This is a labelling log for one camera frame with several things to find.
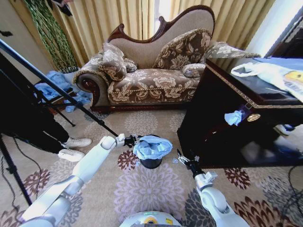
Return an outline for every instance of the wooden table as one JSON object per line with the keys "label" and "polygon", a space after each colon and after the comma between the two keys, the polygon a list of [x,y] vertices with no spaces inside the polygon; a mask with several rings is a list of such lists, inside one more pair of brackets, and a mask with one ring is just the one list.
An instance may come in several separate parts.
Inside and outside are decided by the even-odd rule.
{"label": "wooden table", "polygon": [[[249,162],[243,154],[255,143],[260,152],[279,137],[278,124],[303,123],[303,104],[289,93],[256,76],[240,78],[230,74],[233,67],[253,59],[207,59],[206,68],[191,101],[178,137],[184,155],[200,157],[203,167],[287,166],[303,160],[283,159]],[[238,126],[229,126],[224,114],[242,110]]]}

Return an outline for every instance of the beige curtain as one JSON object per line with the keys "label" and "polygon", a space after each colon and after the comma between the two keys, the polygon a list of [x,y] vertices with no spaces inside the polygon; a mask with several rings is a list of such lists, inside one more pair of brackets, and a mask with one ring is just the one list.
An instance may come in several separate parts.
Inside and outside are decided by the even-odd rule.
{"label": "beige curtain", "polygon": [[275,0],[171,0],[170,19],[194,5],[209,6],[215,15],[213,40],[245,49]]}
{"label": "beige curtain", "polygon": [[[38,32],[23,1],[10,0],[39,46]],[[124,32],[134,39],[148,39],[154,34],[155,0],[74,0],[68,3],[72,16],[54,7],[56,18],[81,67],[102,49],[111,32],[124,24]]]}

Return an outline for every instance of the sofa backrest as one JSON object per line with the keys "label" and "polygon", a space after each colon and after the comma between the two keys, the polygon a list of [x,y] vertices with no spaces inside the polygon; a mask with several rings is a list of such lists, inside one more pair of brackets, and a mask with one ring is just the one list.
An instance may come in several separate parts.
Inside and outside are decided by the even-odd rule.
{"label": "sofa backrest", "polygon": [[177,36],[197,28],[214,32],[214,13],[207,6],[193,6],[180,13],[174,20],[166,22],[159,18],[160,26],[156,34],[147,40],[136,40],[126,35],[120,24],[107,42],[117,46],[127,58],[134,60],[139,69],[152,68],[162,47]]}

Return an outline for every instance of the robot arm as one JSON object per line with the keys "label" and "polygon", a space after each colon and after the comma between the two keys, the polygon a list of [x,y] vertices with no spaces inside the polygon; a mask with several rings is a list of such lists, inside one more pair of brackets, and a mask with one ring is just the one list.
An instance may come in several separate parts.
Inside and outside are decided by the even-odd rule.
{"label": "robot arm", "polygon": [[178,151],[178,159],[193,173],[196,189],[200,195],[202,206],[210,212],[217,227],[249,227],[247,222],[237,215],[226,202],[225,196],[213,188],[213,181],[218,176],[215,172],[204,173],[198,163],[182,156]]}
{"label": "robot arm", "polygon": [[22,227],[57,226],[71,206],[63,195],[74,195],[98,171],[109,152],[115,147],[135,144],[136,135],[125,138],[120,134],[115,139],[105,136],[74,167],[71,176],[62,182],[53,184],[23,213]]}

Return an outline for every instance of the floral carpet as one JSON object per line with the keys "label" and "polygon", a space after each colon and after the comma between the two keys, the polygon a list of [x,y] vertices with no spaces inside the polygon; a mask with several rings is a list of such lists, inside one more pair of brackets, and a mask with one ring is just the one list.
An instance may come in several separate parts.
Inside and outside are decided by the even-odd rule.
{"label": "floral carpet", "polygon": [[[55,118],[72,137],[93,139],[90,146],[78,150],[87,153],[103,136],[110,135],[80,110],[64,114],[76,124],[75,127],[71,127],[59,115]],[[130,214],[158,210],[170,213],[186,227],[214,227],[213,218],[201,205],[191,172],[181,163],[173,162],[178,157],[177,148],[180,149],[176,131],[184,115],[185,111],[181,110],[116,112],[110,115],[96,113],[118,134],[155,134],[169,139],[174,148],[163,158],[162,164],[153,170],[140,165],[131,148],[112,150],[94,178],[70,197],[71,208],[60,226],[116,227]],[[303,149],[302,135],[303,127],[300,126],[289,136],[290,141],[300,149]],[[5,137],[4,141],[33,201],[37,190],[40,195],[53,183],[67,178],[76,165],[18,141],[22,151],[34,158],[42,168],[41,180],[37,185],[40,173],[35,164],[19,153],[11,138]],[[218,177],[214,186],[223,192],[234,211],[251,227],[277,227],[281,220],[285,227],[299,227],[303,226],[303,218],[297,205],[291,204],[293,200],[288,201],[293,198],[287,175],[289,169],[215,169]],[[11,191],[1,180],[0,227],[17,227],[18,218],[27,204],[6,170],[5,176],[15,189],[16,209],[11,206]],[[302,176],[301,166],[292,173],[292,183],[297,192],[303,188]]]}

